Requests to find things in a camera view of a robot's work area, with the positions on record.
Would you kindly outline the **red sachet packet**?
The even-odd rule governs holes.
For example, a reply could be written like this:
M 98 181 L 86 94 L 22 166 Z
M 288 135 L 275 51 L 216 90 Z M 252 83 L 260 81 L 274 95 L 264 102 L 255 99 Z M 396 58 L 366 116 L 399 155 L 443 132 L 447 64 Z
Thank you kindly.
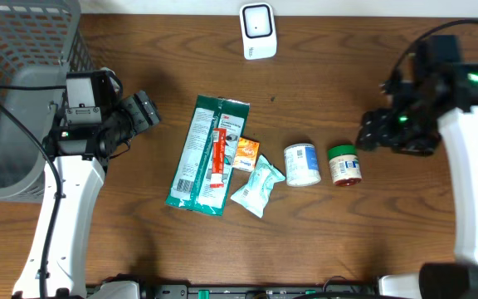
M 223 172 L 225 164 L 225 149 L 226 149 L 226 130 L 216 128 L 212 132 L 212 173 L 210 178 L 210 187 L 212 189 L 222 188 Z

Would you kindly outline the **green white pouch packet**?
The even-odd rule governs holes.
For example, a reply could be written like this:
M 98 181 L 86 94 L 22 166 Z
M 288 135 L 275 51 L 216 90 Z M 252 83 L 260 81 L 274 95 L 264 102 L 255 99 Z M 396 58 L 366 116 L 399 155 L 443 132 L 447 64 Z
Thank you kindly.
M 174 208 L 221 216 L 233 175 L 239 139 L 250 105 L 233 99 L 199 95 L 193 111 L 178 167 L 165 203 Z M 213 131 L 224 129 L 222 186 L 211 186 Z

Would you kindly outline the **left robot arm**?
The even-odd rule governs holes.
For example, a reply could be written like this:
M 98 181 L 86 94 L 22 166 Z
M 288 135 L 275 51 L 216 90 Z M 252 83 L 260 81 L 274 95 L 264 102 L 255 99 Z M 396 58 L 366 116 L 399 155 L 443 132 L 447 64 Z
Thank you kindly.
M 99 123 L 52 127 L 41 212 L 14 298 L 84 298 L 85 260 L 95 202 L 119 145 L 156 126 L 156 105 L 139 91 L 111 106 Z

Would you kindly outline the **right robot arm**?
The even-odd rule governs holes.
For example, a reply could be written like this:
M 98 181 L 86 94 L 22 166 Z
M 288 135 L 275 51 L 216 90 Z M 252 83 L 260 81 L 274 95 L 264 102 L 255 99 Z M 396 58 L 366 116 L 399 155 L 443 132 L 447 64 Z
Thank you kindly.
M 416 273 L 378 280 L 383 297 L 478 298 L 478 63 L 420 66 L 405 81 L 383 83 L 390 105 L 363 115 L 356 145 L 429 156 L 443 143 L 456 223 L 455 259 L 426 262 Z

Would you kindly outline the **white blue label container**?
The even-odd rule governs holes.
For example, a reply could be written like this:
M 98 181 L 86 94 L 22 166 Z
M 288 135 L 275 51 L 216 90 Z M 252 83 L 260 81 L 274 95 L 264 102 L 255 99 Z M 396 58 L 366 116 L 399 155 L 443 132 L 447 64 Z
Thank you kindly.
M 295 144 L 284 149 L 286 183 L 290 187 L 305 187 L 321 181 L 319 162 L 312 144 Z

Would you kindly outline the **green lid glass jar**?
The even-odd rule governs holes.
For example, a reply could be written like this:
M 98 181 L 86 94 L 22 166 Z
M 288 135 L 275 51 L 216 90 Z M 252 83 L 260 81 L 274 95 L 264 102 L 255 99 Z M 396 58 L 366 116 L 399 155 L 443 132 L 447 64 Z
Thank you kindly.
M 353 145 L 335 146 L 328 150 L 327 155 L 335 186 L 352 186 L 362 181 L 359 158 Z

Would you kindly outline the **mint green wipes pack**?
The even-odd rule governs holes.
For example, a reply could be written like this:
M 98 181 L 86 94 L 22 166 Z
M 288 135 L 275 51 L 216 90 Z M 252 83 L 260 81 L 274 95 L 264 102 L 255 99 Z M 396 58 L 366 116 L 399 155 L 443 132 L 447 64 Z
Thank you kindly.
M 274 185 L 284 180 L 285 176 L 278 168 L 260 155 L 247 183 L 231 196 L 231 200 L 262 218 Z

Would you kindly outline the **orange snack box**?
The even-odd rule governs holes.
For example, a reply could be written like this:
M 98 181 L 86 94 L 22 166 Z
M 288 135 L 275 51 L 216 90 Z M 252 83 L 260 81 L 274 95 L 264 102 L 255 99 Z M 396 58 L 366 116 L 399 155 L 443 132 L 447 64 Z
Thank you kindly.
M 259 148 L 259 142 L 240 137 L 232 167 L 234 169 L 252 172 L 256 166 Z

